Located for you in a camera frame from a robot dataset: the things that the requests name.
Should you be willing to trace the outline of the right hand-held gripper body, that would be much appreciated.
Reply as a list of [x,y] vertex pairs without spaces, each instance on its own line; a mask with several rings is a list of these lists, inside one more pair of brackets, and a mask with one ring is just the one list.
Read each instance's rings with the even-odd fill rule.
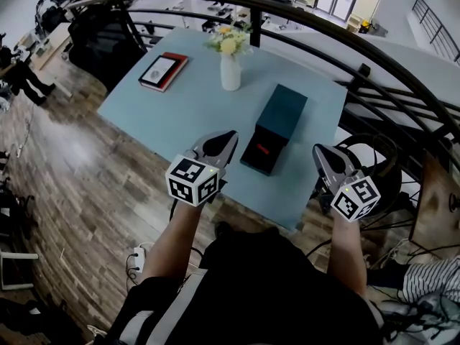
[[323,184],[318,192],[322,212],[334,210],[348,222],[365,217],[380,200],[377,186],[362,170],[324,177]]

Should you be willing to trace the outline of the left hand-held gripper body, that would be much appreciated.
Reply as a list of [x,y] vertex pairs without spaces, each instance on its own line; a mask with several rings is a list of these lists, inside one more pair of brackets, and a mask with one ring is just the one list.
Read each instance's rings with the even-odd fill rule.
[[226,184],[228,163],[228,152],[210,156],[199,147],[187,149],[175,156],[165,174],[169,195],[194,207],[211,203]]

